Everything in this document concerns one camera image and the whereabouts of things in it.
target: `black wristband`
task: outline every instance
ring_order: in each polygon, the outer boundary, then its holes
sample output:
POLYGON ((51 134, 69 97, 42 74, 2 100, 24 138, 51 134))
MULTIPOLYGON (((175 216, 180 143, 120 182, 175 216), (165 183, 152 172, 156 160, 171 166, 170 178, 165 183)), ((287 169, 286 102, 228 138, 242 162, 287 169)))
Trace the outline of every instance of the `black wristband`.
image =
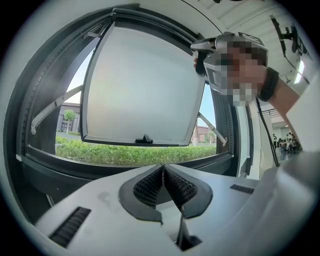
POLYGON ((266 69, 265 81, 261 88, 260 94, 258 95, 258 98, 261 101, 267 102, 274 95, 278 80, 279 73, 271 67, 268 67, 266 69))

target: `sky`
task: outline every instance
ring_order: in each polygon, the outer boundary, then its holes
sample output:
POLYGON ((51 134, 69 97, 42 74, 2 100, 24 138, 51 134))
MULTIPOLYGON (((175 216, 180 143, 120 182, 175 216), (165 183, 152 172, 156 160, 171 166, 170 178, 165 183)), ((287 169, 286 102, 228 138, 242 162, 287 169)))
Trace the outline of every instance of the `sky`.
MULTIPOLYGON (((89 55, 86 57, 86 59, 83 61, 77 72, 75 73, 72 81, 70 82, 70 85, 67 89, 67 92, 72 90, 73 88, 76 88, 83 84, 87 67, 89 65, 90 58, 93 54, 93 51, 89 53, 89 55)), ((81 93, 78 92, 76 95, 70 97, 65 102, 69 103, 80 103, 80 95, 81 93)), ((212 94, 211 89, 209 85, 204 86, 201 106, 200 106, 200 112, 207 118, 214 126, 216 126, 216 117, 215 117, 215 111, 214 111, 214 103, 212 100, 212 94)), ((198 118, 198 126, 204 126, 207 127, 205 122, 202 121, 202 119, 198 118)))

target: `floor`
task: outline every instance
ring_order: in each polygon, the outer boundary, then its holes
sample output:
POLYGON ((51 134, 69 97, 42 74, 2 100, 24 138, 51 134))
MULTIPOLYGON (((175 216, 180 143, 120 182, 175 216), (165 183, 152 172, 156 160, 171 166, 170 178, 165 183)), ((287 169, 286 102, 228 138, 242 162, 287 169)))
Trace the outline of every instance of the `floor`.
POLYGON ((293 153, 285 153, 285 152, 281 152, 280 148, 277 147, 275 149, 275 154, 276 154, 276 157, 278 158, 278 162, 280 165, 282 165, 285 161, 287 161, 288 159, 292 159, 292 158, 295 158, 298 154, 299 154, 299 151, 296 152, 296 154, 293 154, 293 153))

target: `ceiling light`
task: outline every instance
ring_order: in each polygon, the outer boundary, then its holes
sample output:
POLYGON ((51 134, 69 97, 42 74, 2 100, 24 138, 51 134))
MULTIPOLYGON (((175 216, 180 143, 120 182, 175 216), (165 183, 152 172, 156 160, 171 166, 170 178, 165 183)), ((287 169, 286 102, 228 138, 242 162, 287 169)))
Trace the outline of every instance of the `ceiling light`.
MULTIPOLYGON (((301 60, 300 63, 299 63, 298 71, 302 74, 304 69, 305 69, 305 64, 301 60)), ((296 74, 296 77, 295 77, 295 80, 294 80, 294 84, 297 84, 297 83, 300 82, 301 77, 302 77, 301 74, 299 74, 299 73, 296 74)))

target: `metal support arm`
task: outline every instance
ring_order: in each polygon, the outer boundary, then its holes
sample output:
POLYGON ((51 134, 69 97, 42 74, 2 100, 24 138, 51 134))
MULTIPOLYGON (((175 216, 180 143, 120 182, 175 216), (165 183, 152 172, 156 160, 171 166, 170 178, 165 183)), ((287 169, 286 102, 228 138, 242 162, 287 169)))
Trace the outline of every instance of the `metal support arm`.
POLYGON ((216 127, 214 127, 214 125, 212 123, 210 123, 209 120, 206 119, 205 116, 203 114, 201 114, 200 112, 198 113, 198 117, 201 118, 205 122, 205 124, 207 126, 209 126, 209 129, 216 134, 216 136, 222 142, 222 146, 224 147, 227 144, 227 138, 224 138, 221 135, 221 133, 216 129, 216 127))
POLYGON ((57 98, 54 102, 51 102, 48 106, 46 106, 39 114, 36 115, 36 117, 31 122, 31 133, 33 135, 36 134, 36 128, 37 126, 56 108, 60 107, 67 99, 72 97, 73 95, 77 94, 78 92, 81 92, 84 88, 83 85, 80 85, 70 91, 68 91, 63 96, 57 98))

